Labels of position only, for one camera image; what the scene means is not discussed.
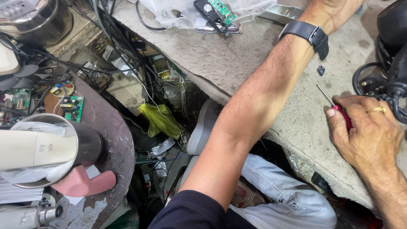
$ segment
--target sneaker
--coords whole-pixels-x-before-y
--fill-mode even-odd
[[[203,104],[198,116],[198,123],[188,140],[186,150],[189,155],[200,155],[209,139],[216,119],[219,104],[209,98]]]

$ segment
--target finger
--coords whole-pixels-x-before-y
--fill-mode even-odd
[[[359,103],[363,109],[367,112],[371,109],[374,109],[378,106],[380,106],[379,101],[377,99],[372,98],[372,97],[365,97],[361,95],[351,95],[347,97],[348,99]],[[382,111],[379,110],[374,110],[368,113],[368,116],[370,117],[371,120],[373,120],[376,123],[381,123],[383,121],[386,121],[386,116]]]
[[[346,110],[346,113],[348,114],[349,118],[354,123],[360,123],[362,121],[370,119],[362,105],[360,105],[359,103],[356,103],[348,99],[347,97],[346,98],[334,97],[333,100]]]
[[[337,147],[343,147],[349,142],[348,129],[344,117],[339,111],[327,109],[325,111],[332,129],[333,142]]]
[[[391,108],[389,107],[389,104],[386,101],[379,101],[379,105],[384,107],[386,111],[384,112],[384,116],[394,125],[398,125],[398,122],[396,118],[393,115],[393,112]]]
[[[379,106],[379,101],[372,97],[366,97],[362,95],[351,95],[346,98],[354,101],[355,103],[360,104],[365,110],[365,112]]]

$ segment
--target debris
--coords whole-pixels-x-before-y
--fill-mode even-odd
[[[325,72],[325,68],[322,67],[321,65],[318,66],[317,72],[319,73],[320,76],[322,76]]]

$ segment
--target screwdriver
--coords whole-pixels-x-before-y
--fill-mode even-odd
[[[337,110],[337,111],[339,111],[339,112],[342,114],[342,116],[344,117],[344,119],[345,119],[345,121],[346,121],[346,127],[348,127],[348,130],[352,129],[352,128],[353,128],[352,122],[350,121],[350,118],[349,118],[349,116],[346,114],[346,112],[344,112],[344,111],[341,109],[341,106],[335,105],[335,103],[333,103],[333,101],[330,99],[330,97],[329,97],[328,95],[326,95],[326,93],[324,92],[324,90],[322,90],[322,88],[321,88],[318,84],[317,84],[317,87],[321,90],[321,92],[325,95],[325,97],[326,97],[326,98],[328,99],[328,101],[331,103],[332,108],[335,109],[335,110]]]

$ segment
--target red screwdriver handle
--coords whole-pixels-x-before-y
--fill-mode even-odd
[[[341,106],[336,105],[336,106],[333,106],[332,108],[334,108],[335,110],[339,111],[339,112],[342,114],[342,116],[344,117],[344,119],[345,119],[345,121],[346,121],[346,127],[348,127],[348,130],[352,129],[352,128],[353,128],[352,122],[350,121],[350,118],[349,118],[349,116],[346,114],[346,112],[344,112],[344,111],[341,109]]]

